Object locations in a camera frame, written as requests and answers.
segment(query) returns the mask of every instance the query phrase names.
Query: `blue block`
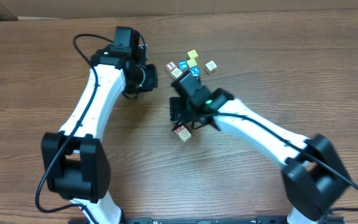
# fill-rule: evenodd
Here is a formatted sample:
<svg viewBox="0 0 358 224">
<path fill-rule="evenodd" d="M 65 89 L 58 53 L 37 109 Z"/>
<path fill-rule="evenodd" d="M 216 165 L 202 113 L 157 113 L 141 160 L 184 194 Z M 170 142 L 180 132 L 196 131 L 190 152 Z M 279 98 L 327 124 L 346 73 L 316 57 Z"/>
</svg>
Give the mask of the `blue block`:
<svg viewBox="0 0 358 224">
<path fill-rule="evenodd" d="M 198 66 L 194 66 L 193 68 L 190 69 L 190 72 L 193 74 L 193 76 L 199 76 L 201 71 L 198 68 Z"/>
<path fill-rule="evenodd" d="M 180 70 L 185 70 L 185 69 L 188 69 L 189 68 L 189 65 L 187 64 L 187 62 L 184 60 L 184 61 L 180 61 L 178 62 L 178 68 Z"/>
</svg>

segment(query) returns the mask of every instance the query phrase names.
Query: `wood grain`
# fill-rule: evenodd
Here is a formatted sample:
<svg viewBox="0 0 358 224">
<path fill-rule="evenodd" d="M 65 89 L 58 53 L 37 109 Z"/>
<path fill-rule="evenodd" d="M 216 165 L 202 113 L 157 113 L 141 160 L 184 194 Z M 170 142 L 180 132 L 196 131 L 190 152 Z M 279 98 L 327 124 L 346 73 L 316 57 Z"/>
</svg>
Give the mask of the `wood grain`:
<svg viewBox="0 0 358 224">
<path fill-rule="evenodd" d="M 159 74 L 158 89 L 117 102 L 104 135 L 109 190 L 127 216 L 238 218 L 290 210 L 280 172 L 244 142 L 211 127 L 193 131 L 186 143 L 170 132 L 168 99 L 176 94 L 164 65 L 191 49 L 201 66 L 218 65 L 202 75 L 211 90 L 232 92 L 295 133 L 332 139 L 358 183 L 358 10 L 0 22 L 0 223 L 81 217 L 74 208 L 35 208 L 44 171 L 40 140 L 66 121 L 88 79 L 72 38 L 114 37 L 118 25 L 143 34 Z M 91 55 L 106 43 L 79 45 Z M 47 190 L 41 201 L 48 208 L 67 203 Z M 336 205 L 358 206 L 358 193 L 349 189 Z M 358 213 L 338 215 L 358 223 Z"/>
</svg>

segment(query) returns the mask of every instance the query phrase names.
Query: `table surface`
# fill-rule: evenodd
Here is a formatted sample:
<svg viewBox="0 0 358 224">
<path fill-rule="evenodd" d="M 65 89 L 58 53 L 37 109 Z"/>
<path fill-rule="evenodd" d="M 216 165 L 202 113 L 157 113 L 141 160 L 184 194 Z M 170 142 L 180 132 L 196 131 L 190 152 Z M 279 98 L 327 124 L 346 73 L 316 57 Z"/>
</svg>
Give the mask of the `table surface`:
<svg viewBox="0 0 358 224">
<path fill-rule="evenodd" d="M 294 133 L 327 136 L 358 183 L 358 10 L 0 22 L 0 223 L 64 223 L 71 208 L 40 213 L 34 194 L 44 172 L 40 140 L 76 106 L 89 68 L 71 42 L 79 33 L 140 31 L 159 87 L 120 98 L 104 132 L 109 191 L 128 217 L 240 218 L 286 215 L 280 171 L 246 143 L 212 127 L 183 143 L 170 132 L 175 96 L 164 65 L 196 49 L 209 89 L 223 88 Z M 84 38 L 86 55 L 107 43 Z M 42 192 L 52 208 L 67 203 Z M 336 206 L 358 206 L 349 189 Z M 338 213 L 358 223 L 358 213 Z"/>
</svg>

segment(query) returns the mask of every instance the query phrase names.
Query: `beige wall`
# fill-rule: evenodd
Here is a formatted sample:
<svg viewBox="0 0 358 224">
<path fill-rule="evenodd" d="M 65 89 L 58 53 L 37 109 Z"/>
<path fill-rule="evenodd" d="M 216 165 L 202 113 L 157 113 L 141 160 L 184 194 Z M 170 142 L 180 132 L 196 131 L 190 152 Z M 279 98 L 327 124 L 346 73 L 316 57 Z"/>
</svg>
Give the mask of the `beige wall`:
<svg viewBox="0 0 358 224">
<path fill-rule="evenodd" d="M 358 0 L 0 0 L 6 17 L 79 18 L 358 9 Z"/>
</svg>

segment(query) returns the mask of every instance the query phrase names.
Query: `wooden tabletop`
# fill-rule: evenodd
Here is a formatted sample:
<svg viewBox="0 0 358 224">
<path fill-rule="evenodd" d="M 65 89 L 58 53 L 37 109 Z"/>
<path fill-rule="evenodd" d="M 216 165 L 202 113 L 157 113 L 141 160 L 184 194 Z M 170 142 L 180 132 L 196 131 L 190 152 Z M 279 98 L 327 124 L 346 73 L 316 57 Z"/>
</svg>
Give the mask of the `wooden tabletop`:
<svg viewBox="0 0 358 224">
<path fill-rule="evenodd" d="M 240 218 L 286 215 L 280 171 L 246 143 L 212 127 L 183 143 L 170 131 L 176 93 L 164 65 L 196 49 L 210 90 L 223 88 L 294 133 L 332 140 L 358 183 L 358 10 L 0 22 L 0 223 L 65 223 L 78 209 L 44 214 L 34 194 L 44 172 L 40 140 L 57 132 L 84 90 L 89 68 L 71 42 L 140 31 L 159 86 L 120 98 L 104 132 L 109 191 L 128 217 Z M 107 43 L 84 38 L 86 55 Z M 68 203 L 44 188 L 44 207 Z M 349 189 L 335 206 L 358 206 Z M 338 213 L 358 223 L 358 213 Z"/>
</svg>

